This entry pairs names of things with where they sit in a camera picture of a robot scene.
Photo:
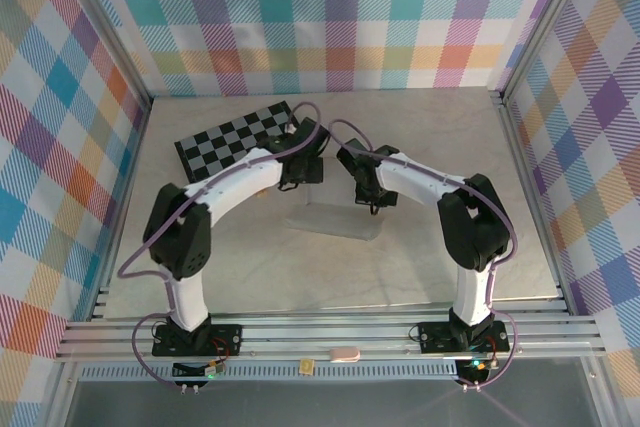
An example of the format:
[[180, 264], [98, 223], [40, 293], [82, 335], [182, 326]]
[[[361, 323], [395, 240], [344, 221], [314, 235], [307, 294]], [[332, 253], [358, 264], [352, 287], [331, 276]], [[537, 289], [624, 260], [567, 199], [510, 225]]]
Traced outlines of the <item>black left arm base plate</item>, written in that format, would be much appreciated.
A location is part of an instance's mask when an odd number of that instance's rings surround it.
[[153, 357], [227, 357], [238, 356], [242, 326], [215, 324], [187, 332], [173, 325], [157, 325], [153, 331]]

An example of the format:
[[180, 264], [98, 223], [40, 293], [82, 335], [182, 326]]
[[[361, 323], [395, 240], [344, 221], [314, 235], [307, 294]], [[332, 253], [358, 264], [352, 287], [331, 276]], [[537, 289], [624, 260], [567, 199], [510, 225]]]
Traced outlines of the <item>aluminium side rail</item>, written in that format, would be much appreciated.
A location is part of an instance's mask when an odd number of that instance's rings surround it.
[[504, 135], [507, 139], [513, 160], [515, 161], [524, 196], [557, 290], [560, 292], [560, 296], [566, 304], [568, 313], [576, 315], [577, 310], [573, 294], [562, 270], [559, 253], [553, 241], [551, 229], [546, 222], [537, 184], [529, 168], [528, 159], [517, 131], [516, 122], [499, 93], [492, 92], [492, 101], [497, 109]]
[[91, 321], [93, 319], [94, 310], [98, 303], [98, 297], [103, 288], [110, 285], [113, 270], [118, 255], [119, 246], [121, 243], [122, 234], [124, 231], [124, 224], [126, 221], [127, 210], [130, 205], [130, 199], [135, 182], [136, 169], [138, 164], [138, 157], [140, 155], [144, 136], [148, 128], [149, 119], [153, 109], [154, 99], [150, 100], [149, 106], [143, 110], [143, 116], [140, 125], [140, 131], [138, 138], [133, 146], [132, 157], [129, 167], [126, 171], [125, 184], [123, 190], [123, 196], [121, 201], [117, 204], [117, 210], [115, 212], [114, 224], [109, 236], [109, 243], [105, 254], [98, 266], [97, 273], [91, 284], [91, 290], [89, 291], [88, 304], [81, 315], [82, 321]]

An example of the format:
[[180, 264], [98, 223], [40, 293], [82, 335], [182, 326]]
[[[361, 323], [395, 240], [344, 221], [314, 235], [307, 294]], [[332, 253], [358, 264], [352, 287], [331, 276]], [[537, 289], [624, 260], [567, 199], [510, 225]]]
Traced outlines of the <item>aluminium front frame rail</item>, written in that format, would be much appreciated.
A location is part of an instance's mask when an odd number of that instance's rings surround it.
[[[424, 312], [338, 312], [317, 315], [217, 316], [216, 325], [241, 326], [241, 359], [327, 360], [339, 347], [355, 348], [364, 360], [417, 358], [418, 323], [428, 321]], [[131, 360], [136, 354], [149, 359], [160, 324], [133, 319], [73, 322], [65, 330], [57, 350], [58, 360]], [[604, 341], [590, 317], [561, 311], [516, 311], [505, 324], [506, 332], [487, 341], [489, 352], [507, 356], [499, 343], [508, 341], [518, 357], [568, 357], [601, 355]]]

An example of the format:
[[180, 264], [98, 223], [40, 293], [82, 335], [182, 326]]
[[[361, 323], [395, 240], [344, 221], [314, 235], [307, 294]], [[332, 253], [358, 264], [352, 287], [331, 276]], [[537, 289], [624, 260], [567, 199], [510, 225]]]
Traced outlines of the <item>small controller board with LED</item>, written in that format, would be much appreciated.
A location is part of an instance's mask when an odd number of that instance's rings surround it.
[[499, 361], [496, 357], [456, 361], [458, 377], [469, 382], [484, 382], [489, 379], [491, 371], [498, 368]]
[[225, 371], [226, 365], [222, 360], [213, 360], [202, 365], [194, 363], [174, 363], [172, 365], [172, 375], [174, 377], [214, 379]]

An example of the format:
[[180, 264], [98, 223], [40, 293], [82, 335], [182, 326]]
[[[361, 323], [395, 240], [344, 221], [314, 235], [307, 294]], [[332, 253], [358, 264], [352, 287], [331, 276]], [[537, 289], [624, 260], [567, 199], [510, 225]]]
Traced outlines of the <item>black and white chess board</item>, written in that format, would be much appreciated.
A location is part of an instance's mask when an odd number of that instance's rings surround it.
[[243, 158], [259, 141], [300, 125], [286, 101], [209, 127], [174, 143], [190, 183], [215, 175]]

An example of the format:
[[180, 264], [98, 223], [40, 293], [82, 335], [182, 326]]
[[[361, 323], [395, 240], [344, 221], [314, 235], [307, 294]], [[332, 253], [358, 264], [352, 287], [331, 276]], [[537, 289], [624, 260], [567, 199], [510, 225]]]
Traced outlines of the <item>white paper box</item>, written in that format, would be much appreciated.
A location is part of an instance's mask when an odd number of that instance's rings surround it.
[[285, 217], [288, 228], [362, 241], [377, 238], [384, 215], [355, 203], [355, 180], [336, 158], [323, 161], [323, 182], [301, 185], [301, 201]]

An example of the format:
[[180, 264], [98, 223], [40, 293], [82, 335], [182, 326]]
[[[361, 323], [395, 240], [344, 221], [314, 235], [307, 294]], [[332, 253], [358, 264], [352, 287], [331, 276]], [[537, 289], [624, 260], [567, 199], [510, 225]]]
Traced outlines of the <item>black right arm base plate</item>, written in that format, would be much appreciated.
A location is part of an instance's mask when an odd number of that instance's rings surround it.
[[416, 339], [423, 354], [506, 353], [511, 343], [502, 321], [475, 328], [453, 326], [448, 322], [417, 324]]

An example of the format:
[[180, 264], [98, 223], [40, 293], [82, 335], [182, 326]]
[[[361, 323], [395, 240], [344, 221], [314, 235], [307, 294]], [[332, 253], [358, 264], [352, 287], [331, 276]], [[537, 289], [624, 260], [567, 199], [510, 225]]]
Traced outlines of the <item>aluminium frame post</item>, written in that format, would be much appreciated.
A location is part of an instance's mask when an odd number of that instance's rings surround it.
[[103, 6], [101, 0], [83, 0], [87, 3], [89, 17], [96, 31], [106, 42], [115, 63], [130, 83], [132, 90], [147, 109], [152, 107], [153, 98], [149, 94], [139, 71], [117, 33], [116, 26]]
[[518, 41], [508, 65], [496, 87], [495, 104], [506, 109], [514, 100], [514, 95], [532, 68], [534, 58], [540, 51], [546, 37], [555, 26], [568, 0], [537, 0], [531, 16], [522, 31], [523, 40]]

